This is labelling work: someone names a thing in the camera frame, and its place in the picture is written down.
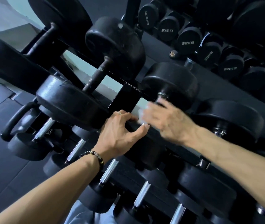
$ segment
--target hand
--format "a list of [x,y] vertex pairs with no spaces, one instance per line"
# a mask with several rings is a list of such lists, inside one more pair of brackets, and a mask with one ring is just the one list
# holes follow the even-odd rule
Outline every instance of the hand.
[[158,102],[164,107],[149,102],[147,108],[143,110],[141,120],[159,129],[164,139],[190,147],[198,126],[170,102],[161,98]]
[[101,128],[97,144],[93,148],[106,163],[109,159],[125,154],[149,129],[148,124],[141,125],[135,132],[128,132],[125,123],[138,121],[136,116],[124,110],[114,112]]

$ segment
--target left hand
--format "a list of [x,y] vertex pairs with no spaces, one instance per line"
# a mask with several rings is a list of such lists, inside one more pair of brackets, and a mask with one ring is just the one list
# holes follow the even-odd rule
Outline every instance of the left hand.
[[114,112],[101,128],[97,144],[92,149],[96,151],[106,163],[109,159],[125,154],[149,129],[148,124],[141,125],[135,132],[125,128],[128,120],[138,121],[138,118],[124,110]]

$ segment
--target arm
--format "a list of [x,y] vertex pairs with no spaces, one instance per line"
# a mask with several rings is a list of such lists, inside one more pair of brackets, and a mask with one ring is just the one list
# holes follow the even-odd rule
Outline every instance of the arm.
[[149,103],[142,120],[160,130],[165,139],[191,147],[224,169],[265,208],[265,158],[229,143],[196,125],[180,109],[165,100]]
[[[93,150],[103,158],[104,163],[123,155],[146,135],[148,125],[142,125],[135,132],[128,132],[124,125],[129,119],[137,120],[123,110],[115,112],[101,129]],[[96,156],[83,156],[0,213],[0,224],[60,223],[98,171]]]

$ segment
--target forearm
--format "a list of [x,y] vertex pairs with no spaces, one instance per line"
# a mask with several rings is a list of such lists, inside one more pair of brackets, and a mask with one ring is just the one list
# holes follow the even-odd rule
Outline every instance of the forearm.
[[218,138],[205,128],[195,132],[190,147],[225,170],[265,207],[265,158]]
[[98,159],[83,156],[0,213],[0,224],[60,223],[98,171]]

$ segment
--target bracelet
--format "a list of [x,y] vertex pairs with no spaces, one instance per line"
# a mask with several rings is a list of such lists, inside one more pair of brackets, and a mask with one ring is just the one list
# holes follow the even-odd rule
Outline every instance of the bracelet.
[[104,169],[104,160],[101,158],[101,156],[95,152],[95,151],[86,151],[84,152],[83,154],[80,155],[80,158],[82,158],[83,156],[85,155],[88,155],[88,154],[91,154],[91,155],[95,155],[99,161],[99,171],[102,171]]

